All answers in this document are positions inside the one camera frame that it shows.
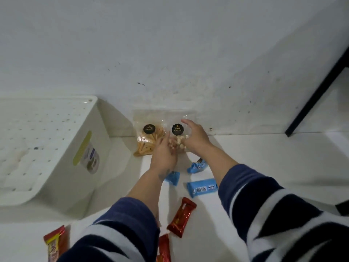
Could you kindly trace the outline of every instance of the person's right hand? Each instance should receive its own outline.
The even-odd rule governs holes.
[[[187,124],[192,129],[192,134],[188,139],[183,139],[183,144],[190,152],[202,157],[203,152],[213,144],[208,139],[206,132],[201,125],[196,124],[190,119],[181,119],[184,124]]]

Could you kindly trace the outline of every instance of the barcode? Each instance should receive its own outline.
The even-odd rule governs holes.
[[[204,192],[204,191],[206,191],[207,189],[206,189],[206,187],[205,186],[202,186],[202,187],[200,187],[200,188],[197,188],[196,189],[196,192]]]

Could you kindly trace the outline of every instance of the black table leg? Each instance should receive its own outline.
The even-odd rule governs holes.
[[[326,90],[330,87],[330,85],[334,82],[334,80],[338,77],[338,75],[343,71],[345,67],[349,67],[349,48],[344,52],[339,61],[334,65],[332,70],[326,76],[326,78],[322,81],[320,86],[316,89],[314,94],[299,112],[297,117],[285,131],[287,137],[290,137],[294,130],[298,127],[299,123],[305,118],[305,116],[309,113],[309,111],[313,108],[316,102],[321,98],[321,96],[326,92]]]

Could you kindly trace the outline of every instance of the person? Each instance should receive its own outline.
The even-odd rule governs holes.
[[[273,178],[239,164],[214,146],[200,125],[182,122],[192,130],[185,145],[210,166],[222,206],[252,262],[347,260],[348,220],[317,209]],[[177,163],[169,138],[158,140],[149,170],[128,195],[87,227],[59,262],[156,260],[160,189]]]

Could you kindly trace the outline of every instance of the perforated basket bottom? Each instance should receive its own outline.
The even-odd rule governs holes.
[[[96,101],[0,98],[0,204],[9,193],[36,193],[34,185],[50,176]]]

